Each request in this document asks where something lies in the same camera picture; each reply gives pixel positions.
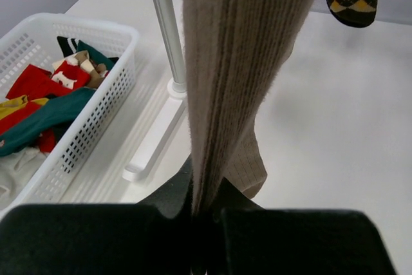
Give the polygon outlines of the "tan ribbed sock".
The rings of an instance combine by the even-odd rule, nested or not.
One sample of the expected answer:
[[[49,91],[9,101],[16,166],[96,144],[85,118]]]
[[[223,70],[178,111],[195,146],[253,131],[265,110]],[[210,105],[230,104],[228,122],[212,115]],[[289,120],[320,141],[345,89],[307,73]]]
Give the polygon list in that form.
[[[254,197],[267,178],[254,123],[314,0],[183,0],[192,213],[223,179]]]

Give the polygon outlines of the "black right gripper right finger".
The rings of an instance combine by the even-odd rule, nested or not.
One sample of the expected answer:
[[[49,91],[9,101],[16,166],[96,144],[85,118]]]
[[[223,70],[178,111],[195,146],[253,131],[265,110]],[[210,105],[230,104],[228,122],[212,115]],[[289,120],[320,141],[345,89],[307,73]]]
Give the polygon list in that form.
[[[228,180],[209,274],[396,274],[375,224],[351,209],[264,209]]]

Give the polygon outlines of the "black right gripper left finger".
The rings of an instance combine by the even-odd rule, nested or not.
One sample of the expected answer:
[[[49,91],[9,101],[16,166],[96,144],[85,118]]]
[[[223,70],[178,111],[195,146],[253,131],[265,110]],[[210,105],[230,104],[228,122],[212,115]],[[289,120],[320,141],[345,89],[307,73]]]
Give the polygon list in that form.
[[[1,220],[2,274],[189,274],[192,161],[135,204],[27,204]]]

